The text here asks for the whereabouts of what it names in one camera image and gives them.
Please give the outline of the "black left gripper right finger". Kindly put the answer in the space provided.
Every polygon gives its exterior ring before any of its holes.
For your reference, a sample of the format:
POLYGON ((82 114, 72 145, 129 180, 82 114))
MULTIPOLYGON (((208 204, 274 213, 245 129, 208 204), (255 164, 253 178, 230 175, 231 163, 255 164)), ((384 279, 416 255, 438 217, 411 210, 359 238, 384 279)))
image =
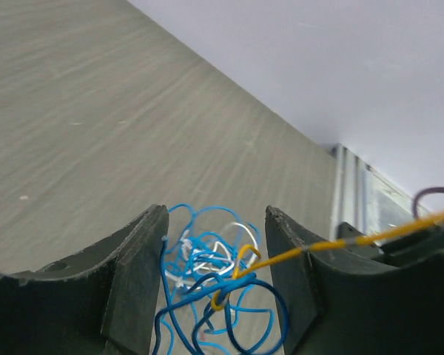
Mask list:
POLYGON ((266 209, 286 354, 444 354, 444 213, 341 248, 266 209))

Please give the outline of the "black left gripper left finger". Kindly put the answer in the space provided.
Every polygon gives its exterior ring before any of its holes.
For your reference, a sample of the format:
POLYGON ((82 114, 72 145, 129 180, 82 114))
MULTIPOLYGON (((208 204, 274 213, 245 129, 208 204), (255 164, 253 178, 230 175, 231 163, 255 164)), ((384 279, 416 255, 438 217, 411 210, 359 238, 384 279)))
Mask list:
POLYGON ((0 272, 0 354, 148 354, 168 227, 153 205, 37 271, 0 272))

